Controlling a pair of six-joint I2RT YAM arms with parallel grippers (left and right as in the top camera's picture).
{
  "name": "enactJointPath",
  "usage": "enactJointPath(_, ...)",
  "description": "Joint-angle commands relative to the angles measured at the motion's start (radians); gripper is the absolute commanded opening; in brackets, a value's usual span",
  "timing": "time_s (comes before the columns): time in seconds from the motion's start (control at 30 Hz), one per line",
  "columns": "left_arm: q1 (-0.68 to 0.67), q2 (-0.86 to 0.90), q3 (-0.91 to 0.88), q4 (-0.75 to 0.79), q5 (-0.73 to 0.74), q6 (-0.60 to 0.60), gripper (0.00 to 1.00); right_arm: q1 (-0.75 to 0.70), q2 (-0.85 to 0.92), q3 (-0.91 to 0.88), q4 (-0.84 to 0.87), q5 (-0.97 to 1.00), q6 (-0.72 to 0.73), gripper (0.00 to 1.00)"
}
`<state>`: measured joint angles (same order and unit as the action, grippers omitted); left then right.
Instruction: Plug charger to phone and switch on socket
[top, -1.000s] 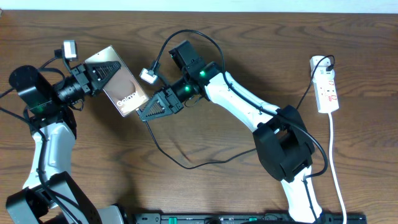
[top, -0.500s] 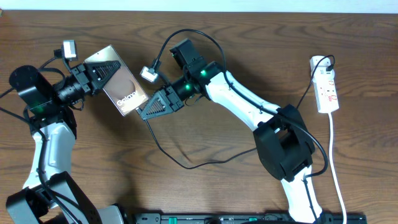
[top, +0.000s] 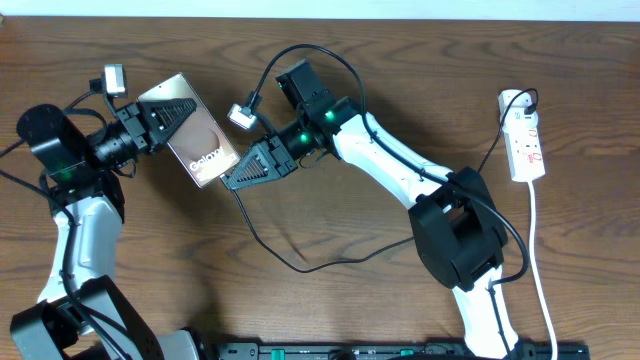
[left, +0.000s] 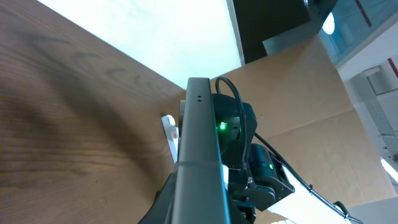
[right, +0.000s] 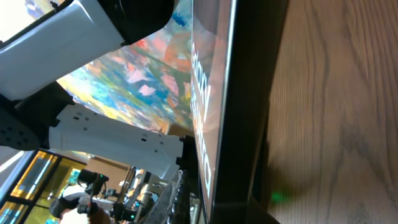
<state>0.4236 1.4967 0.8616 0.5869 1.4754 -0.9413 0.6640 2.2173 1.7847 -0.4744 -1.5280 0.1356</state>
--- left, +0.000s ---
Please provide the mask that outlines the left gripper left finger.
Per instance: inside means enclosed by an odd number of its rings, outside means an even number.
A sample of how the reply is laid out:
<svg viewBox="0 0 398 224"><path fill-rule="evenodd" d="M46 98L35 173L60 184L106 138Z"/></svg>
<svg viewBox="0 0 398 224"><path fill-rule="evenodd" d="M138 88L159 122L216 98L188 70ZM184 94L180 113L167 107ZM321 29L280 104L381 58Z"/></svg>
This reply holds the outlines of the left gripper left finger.
<svg viewBox="0 0 398 224"><path fill-rule="evenodd" d="M149 211L138 224L171 224L175 196L176 173L167 178Z"/></svg>

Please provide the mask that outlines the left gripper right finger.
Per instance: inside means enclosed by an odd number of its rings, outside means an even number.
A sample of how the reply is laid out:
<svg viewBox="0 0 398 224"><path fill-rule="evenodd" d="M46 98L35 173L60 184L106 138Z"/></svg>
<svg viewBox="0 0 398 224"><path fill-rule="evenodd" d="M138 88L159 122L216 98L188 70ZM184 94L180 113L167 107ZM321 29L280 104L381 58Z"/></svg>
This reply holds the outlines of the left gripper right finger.
<svg viewBox="0 0 398 224"><path fill-rule="evenodd" d="M228 187L228 209L231 223L253 224L256 211L245 190Z"/></svg>

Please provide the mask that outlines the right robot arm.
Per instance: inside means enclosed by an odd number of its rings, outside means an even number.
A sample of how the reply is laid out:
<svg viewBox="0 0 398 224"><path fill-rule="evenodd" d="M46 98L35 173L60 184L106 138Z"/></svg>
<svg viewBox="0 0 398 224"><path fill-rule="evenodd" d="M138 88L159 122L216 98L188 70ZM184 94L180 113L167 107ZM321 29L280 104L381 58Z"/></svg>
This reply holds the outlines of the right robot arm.
<svg viewBox="0 0 398 224"><path fill-rule="evenodd" d="M348 212L340 202L321 199L268 148L251 142L257 128L251 105L243 104L248 140L247 156L243 156L236 100L214 94L213 102L221 161L229 169L227 190L247 222L255 221L256 210L267 210L292 223L349 223Z"/></svg>

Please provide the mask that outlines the brown Galaxy smartphone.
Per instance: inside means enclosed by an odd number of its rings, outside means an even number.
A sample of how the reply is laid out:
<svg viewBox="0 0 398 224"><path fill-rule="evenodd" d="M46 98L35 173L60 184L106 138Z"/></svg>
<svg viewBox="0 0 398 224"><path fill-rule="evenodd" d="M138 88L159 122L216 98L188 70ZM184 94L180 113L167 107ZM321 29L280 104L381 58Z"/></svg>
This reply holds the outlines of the brown Galaxy smartphone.
<svg viewBox="0 0 398 224"><path fill-rule="evenodd" d="M207 78L188 79L171 222L230 222Z"/></svg>

